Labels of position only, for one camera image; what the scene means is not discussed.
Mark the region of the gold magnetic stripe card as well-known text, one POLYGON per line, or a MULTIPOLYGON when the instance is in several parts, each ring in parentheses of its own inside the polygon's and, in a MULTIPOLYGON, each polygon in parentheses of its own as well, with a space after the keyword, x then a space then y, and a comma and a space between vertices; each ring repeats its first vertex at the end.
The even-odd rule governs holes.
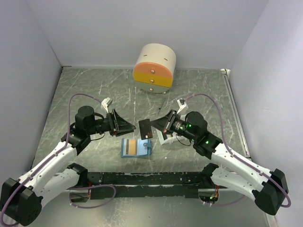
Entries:
POLYGON ((123 156, 135 156, 136 155, 136 139, 125 139, 123 142, 123 156))

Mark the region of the blue card holder wallet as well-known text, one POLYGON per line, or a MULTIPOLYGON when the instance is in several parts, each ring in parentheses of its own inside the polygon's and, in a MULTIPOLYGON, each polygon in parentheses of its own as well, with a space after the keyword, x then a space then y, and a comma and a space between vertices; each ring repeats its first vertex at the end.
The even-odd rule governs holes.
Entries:
POLYGON ((150 139, 122 139, 121 157, 143 157, 150 156, 152 152, 152 142, 150 139))

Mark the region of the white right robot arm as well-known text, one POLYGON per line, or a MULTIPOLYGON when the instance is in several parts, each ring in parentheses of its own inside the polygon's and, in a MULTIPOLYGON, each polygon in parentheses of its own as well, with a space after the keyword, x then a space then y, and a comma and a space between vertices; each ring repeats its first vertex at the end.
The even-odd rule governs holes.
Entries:
POLYGON ((232 172, 214 166, 212 172, 201 176, 206 188, 214 185, 237 191, 252 199, 256 206, 269 215, 276 215, 284 200, 288 200, 288 186, 284 172, 262 167, 236 151, 222 139, 208 131, 207 121, 199 112, 190 112, 184 119, 175 110, 157 120, 151 126, 164 134, 176 133, 193 142, 194 150, 211 161, 223 164, 232 172))

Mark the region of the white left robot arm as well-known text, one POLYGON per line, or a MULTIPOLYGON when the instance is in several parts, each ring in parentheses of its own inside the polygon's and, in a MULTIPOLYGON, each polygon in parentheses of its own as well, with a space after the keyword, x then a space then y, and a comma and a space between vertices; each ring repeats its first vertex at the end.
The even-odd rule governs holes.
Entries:
POLYGON ((82 106, 53 151, 33 169, 17 180, 7 179, 1 189, 0 215, 7 215, 17 224, 27 226, 53 198, 69 188, 88 185, 88 170, 76 163, 67 164, 91 142, 91 135, 109 132, 121 136, 136 127, 120 117, 115 110, 103 115, 91 106, 82 106))

